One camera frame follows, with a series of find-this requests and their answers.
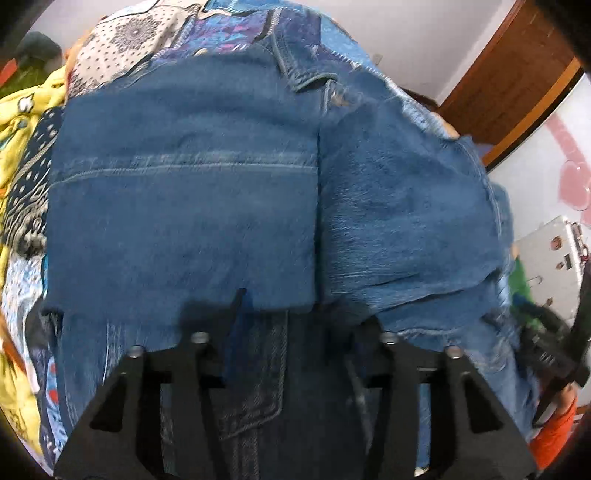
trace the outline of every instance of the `metal screw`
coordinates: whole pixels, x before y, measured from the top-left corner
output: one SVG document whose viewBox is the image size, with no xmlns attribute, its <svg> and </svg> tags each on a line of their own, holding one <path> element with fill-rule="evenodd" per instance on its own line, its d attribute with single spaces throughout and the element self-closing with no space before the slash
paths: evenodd
<svg viewBox="0 0 591 480">
<path fill-rule="evenodd" d="M 127 350 L 127 356 L 131 358 L 138 358 L 145 353 L 146 349 L 141 345 L 134 345 L 129 350 Z"/>
<path fill-rule="evenodd" d="M 209 342 L 209 334 L 207 332 L 195 332 L 191 335 L 191 342 L 192 343 L 208 343 Z"/>
<path fill-rule="evenodd" d="M 379 341 L 386 343 L 387 345 L 394 345 L 395 343 L 398 343 L 398 335 L 392 332 L 382 332 L 379 336 Z"/>
<path fill-rule="evenodd" d="M 458 346 L 452 345 L 445 349 L 445 353 L 449 358 L 462 358 L 464 356 L 464 352 Z"/>
</svg>

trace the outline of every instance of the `green cloth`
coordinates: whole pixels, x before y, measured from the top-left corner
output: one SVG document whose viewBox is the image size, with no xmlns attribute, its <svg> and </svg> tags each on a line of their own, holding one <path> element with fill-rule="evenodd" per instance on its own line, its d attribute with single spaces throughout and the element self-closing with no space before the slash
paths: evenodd
<svg viewBox="0 0 591 480">
<path fill-rule="evenodd" d="M 35 85 L 42 85 L 49 77 L 47 72 L 43 70 L 44 65 L 45 62 L 31 59 L 26 67 L 17 69 L 7 82 L 0 87 L 0 98 Z"/>
<path fill-rule="evenodd" d="M 527 283 L 523 263 L 521 263 L 519 257 L 515 259 L 515 268 L 513 269 L 513 273 L 509 276 L 509 290 L 511 292 L 511 298 L 513 298 L 514 294 L 519 293 L 531 303 L 534 302 L 531 298 L 531 288 Z"/>
</svg>

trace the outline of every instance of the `white wall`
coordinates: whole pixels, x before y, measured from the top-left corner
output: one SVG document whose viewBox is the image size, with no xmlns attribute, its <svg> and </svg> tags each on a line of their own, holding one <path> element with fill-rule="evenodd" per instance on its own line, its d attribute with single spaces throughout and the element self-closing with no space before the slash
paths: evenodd
<svg viewBox="0 0 591 480">
<path fill-rule="evenodd" d="M 137 0 L 55 0 L 33 25 L 67 50 L 103 15 Z M 439 102 L 501 24 L 514 0 L 301 0 L 330 14 L 397 84 Z"/>
<path fill-rule="evenodd" d="M 492 170 L 489 177 L 502 185 L 509 194 L 516 239 L 525 237 L 558 215 L 564 215 L 573 222 L 583 220 L 587 223 L 582 224 L 583 237 L 585 243 L 591 245 L 591 218 L 583 217 L 580 209 L 567 205 L 558 193 L 567 160 L 572 163 L 574 159 L 579 164 L 591 166 L 591 82 L 587 76 L 581 78 L 555 114 L 571 138 L 567 148 L 561 147 L 546 121 Z M 579 170 L 581 172 L 585 171 L 585 167 L 582 167 Z M 589 175 L 582 175 L 587 177 L 587 187 L 583 181 L 580 188 L 587 188 L 589 192 Z M 587 356 L 587 363 L 591 367 L 591 356 Z M 591 381 L 580 392 L 579 405 L 590 402 Z"/>
</svg>

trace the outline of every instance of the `pink wall decal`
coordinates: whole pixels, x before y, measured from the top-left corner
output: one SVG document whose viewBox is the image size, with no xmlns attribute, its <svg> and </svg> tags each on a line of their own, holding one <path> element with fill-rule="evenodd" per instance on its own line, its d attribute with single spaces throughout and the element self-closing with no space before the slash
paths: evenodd
<svg viewBox="0 0 591 480">
<path fill-rule="evenodd" d="M 557 113 L 553 113 L 546 126 L 567 158 L 560 172 L 558 198 L 568 206 L 582 212 L 581 223 L 591 226 L 591 168 Z"/>
</svg>

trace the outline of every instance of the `denim jacket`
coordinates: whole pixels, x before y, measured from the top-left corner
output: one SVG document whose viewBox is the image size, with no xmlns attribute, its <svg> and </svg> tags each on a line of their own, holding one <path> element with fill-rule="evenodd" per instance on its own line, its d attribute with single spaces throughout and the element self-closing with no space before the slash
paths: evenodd
<svg viewBox="0 0 591 480">
<path fill-rule="evenodd" d="M 516 327 L 497 309 L 512 234 L 471 141 L 445 137 L 320 32 L 318 14 L 276 9 L 249 48 L 149 67 L 68 103 L 46 298 L 62 312 L 67 430 L 127 348 L 215 330 L 207 319 L 238 288 L 252 313 L 223 344 L 236 374 L 215 399 L 235 479 L 361 477 L 356 393 L 323 352 L 327 329 L 372 314 L 419 340 L 434 332 L 419 345 L 461 343 L 516 422 L 531 420 Z"/>
</svg>

